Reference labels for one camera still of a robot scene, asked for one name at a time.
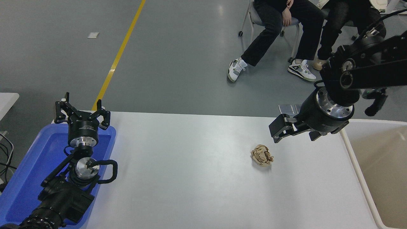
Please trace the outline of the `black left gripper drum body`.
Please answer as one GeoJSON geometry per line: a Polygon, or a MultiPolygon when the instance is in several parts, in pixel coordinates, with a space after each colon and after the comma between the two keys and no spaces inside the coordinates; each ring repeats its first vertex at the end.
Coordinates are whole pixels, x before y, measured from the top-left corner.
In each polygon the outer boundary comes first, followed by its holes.
{"type": "Polygon", "coordinates": [[[92,113],[79,111],[79,114],[71,113],[68,115],[68,142],[87,137],[93,139],[93,142],[98,142],[98,126],[97,119],[90,120],[92,113]]]}

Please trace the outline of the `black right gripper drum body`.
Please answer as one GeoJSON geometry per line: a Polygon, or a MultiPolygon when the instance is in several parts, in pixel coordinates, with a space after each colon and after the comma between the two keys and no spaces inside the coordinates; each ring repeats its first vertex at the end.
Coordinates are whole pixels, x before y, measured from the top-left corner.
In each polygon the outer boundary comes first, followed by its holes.
{"type": "Polygon", "coordinates": [[[349,123],[353,114],[353,105],[341,106],[331,99],[326,89],[315,89],[295,116],[295,127],[335,134],[349,123]]]}

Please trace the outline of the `person's right hand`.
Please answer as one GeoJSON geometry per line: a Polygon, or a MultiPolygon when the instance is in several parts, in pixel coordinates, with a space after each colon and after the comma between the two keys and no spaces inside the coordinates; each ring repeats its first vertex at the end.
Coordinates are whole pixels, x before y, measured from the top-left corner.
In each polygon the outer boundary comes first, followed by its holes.
{"type": "Polygon", "coordinates": [[[292,16],[291,16],[291,6],[293,5],[293,0],[288,0],[286,2],[286,8],[282,12],[282,20],[283,20],[283,26],[287,27],[292,24],[292,16]]]}

